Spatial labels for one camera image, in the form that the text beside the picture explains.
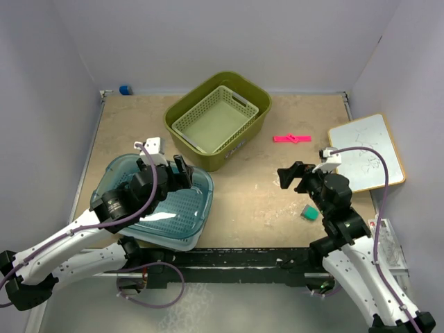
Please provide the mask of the teal translucent tub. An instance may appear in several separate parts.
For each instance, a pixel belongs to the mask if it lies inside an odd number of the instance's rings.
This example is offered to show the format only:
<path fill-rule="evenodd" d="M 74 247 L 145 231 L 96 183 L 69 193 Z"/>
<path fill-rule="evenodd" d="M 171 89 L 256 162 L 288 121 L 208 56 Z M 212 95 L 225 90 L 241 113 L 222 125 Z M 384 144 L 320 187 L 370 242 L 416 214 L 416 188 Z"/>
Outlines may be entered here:
<path fill-rule="evenodd" d="M 137 154 L 125 154 L 115 158 L 105 169 L 98 187 L 92 192 L 93 203 L 106 191 L 116 189 L 122 183 L 128 184 L 139 171 Z M 170 192 L 160 202 L 154 213 L 141 218 L 138 223 L 120 231 L 126 235 L 130 230 L 149 234 L 185 239 L 204 228 L 210 213 L 214 183 L 209 173 L 194 167 L 193 186 Z"/>

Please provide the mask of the pale green perforated basket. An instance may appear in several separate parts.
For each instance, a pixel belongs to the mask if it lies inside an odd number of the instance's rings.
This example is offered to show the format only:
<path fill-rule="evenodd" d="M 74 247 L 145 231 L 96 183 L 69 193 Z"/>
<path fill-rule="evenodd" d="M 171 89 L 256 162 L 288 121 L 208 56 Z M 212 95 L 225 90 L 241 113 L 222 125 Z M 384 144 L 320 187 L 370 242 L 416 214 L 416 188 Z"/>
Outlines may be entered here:
<path fill-rule="evenodd" d="M 213 154 L 227 146 L 257 117 L 259 108 L 220 85 L 172 125 L 196 150 Z"/>

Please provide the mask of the white perforated basket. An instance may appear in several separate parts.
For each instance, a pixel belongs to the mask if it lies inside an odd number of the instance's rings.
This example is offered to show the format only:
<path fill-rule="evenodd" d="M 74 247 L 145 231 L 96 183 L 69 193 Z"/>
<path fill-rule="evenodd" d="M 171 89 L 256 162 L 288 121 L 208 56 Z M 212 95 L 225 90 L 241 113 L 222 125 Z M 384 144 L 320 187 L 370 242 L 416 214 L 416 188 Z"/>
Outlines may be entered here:
<path fill-rule="evenodd" d="M 135 230 L 130 230 L 126 233 L 127 236 L 134 237 L 140 241 L 145 241 L 163 248 L 168 248 L 181 252 L 192 250 L 198 243 L 201 234 L 202 230 L 197 232 L 195 235 L 185 239 L 174 239 L 145 232 L 138 232 Z"/>

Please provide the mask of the olive green tub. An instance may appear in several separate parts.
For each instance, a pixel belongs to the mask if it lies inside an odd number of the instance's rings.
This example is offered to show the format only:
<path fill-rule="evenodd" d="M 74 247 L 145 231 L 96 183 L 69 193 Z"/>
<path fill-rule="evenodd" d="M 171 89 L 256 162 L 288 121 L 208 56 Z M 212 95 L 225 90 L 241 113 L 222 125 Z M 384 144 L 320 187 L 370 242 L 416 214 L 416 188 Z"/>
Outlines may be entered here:
<path fill-rule="evenodd" d="M 216 171 L 259 133 L 271 104 L 264 89 L 222 71 L 167 109 L 164 125 L 194 165 Z"/>

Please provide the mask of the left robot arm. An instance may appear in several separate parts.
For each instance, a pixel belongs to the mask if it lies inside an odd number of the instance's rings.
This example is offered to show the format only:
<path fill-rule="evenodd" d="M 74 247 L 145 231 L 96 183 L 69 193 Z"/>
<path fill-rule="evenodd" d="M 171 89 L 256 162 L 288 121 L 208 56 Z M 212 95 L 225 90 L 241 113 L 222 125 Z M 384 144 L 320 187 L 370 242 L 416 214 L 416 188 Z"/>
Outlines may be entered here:
<path fill-rule="evenodd" d="M 147 264 L 133 237 L 123 237 L 96 252 L 81 250 L 154 213 L 171 192 L 192 186 L 193 169 L 182 156 L 156 163 L 137 160 L 137 173 L 103 192 L 76 220 L 40 244 L 21 252 L 1 253 L 1 288 L 7 307 L 19 311 L 47 301 L 56 289 L 108 271 L 135 272 Z"/>

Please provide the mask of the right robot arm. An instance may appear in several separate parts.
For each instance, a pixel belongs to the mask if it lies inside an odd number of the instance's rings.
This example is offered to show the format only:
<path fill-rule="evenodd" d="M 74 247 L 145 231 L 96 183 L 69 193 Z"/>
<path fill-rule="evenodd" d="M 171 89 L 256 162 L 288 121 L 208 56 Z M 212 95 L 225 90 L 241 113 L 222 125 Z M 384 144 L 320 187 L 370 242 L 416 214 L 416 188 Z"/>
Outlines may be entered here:
<path fill-rule="evenodd" d="M 309 265 L 333 276 L 360 310 L 369 332 L 431 332 L 433 316 L 415 306 L 376 255 L 374 235 L 351 206 L 349 180 L 303 162 L 277 174 L 283 189 L 300 179 L 295 192 L 308 194 L 323 215 L 327 235 L 310 243 Z"/>

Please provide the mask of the green eraser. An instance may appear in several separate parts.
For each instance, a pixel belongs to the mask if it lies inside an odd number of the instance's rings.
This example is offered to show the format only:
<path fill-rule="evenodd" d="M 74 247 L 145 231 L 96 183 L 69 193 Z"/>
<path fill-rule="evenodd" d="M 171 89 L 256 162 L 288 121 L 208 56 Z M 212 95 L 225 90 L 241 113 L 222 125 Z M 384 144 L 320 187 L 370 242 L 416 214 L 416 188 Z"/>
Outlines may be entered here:
<path fill-rule="evenodd" d="M 300 215 L 309 221 L 315 221 L 318 218 L 318 211 L 311 205 L 305 205 Z"/>

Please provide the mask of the pink plastic strip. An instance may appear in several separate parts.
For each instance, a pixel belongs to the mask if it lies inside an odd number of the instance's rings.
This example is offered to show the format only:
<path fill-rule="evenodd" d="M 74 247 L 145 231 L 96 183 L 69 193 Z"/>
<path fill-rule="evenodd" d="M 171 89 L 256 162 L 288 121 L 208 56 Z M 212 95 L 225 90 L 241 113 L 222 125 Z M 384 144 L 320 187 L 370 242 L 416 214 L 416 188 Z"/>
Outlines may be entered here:
<path fill-rule="evenodd" d="M 310 142 L 311 136 L 310 135 L 293 135 L 293 134 L 287 134 L 285 136 L 273 136 L 273 142 L 275 143 L 287 143 L 292 142 L 294 144 L 300 143 L 300 142 Z"/>

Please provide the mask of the small whiteboard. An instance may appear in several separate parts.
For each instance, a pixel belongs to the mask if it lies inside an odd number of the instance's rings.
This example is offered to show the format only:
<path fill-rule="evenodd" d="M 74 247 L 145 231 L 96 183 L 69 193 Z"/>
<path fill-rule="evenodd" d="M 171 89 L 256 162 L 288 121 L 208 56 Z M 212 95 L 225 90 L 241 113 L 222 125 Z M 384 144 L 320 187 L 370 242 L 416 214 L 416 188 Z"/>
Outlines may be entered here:
<path fill-rule="evenodd" d="M 341 154 L 342 163 L 337 168 L 337 173 L 348 178 L 353 192 L 384 186 L 384 167 L 376 153 L 382 156 L 387 165 L 390 185 L 406 180 L 391 131 L 382 114 L 355 119 L 332 128 L 328 131 L 328 137 L 331 147 L 354 148 Z"/>

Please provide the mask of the blue bottle cap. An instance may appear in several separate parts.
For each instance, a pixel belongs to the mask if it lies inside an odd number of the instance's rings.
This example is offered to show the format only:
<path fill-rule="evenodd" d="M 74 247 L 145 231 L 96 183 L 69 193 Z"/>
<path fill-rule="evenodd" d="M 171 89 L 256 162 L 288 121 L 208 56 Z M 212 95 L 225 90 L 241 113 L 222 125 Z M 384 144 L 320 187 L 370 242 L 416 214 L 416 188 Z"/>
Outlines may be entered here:
<path fill-rule="evenodd" d="M 133 89 L 129 85 L 122 85 L 119 87 L 119 93 L 123 96 L 131 96 L 133 95 Z"/>

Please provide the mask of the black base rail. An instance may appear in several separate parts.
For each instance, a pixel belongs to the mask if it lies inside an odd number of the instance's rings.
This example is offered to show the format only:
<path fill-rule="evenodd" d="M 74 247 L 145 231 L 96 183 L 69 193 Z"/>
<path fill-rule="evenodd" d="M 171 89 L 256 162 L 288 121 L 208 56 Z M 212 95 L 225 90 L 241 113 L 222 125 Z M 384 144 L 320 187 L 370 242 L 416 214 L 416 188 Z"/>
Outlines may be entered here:
<path fill-rule="evenodd" d="M 333 280 L 324 268 L 310 262 L 308 248 L 195 248 L 187 252 L 142 248 L 123 268 L 141 271 L 143 264 L 158 262 L 177 267 L 188 283 L 304 287 Z"/>

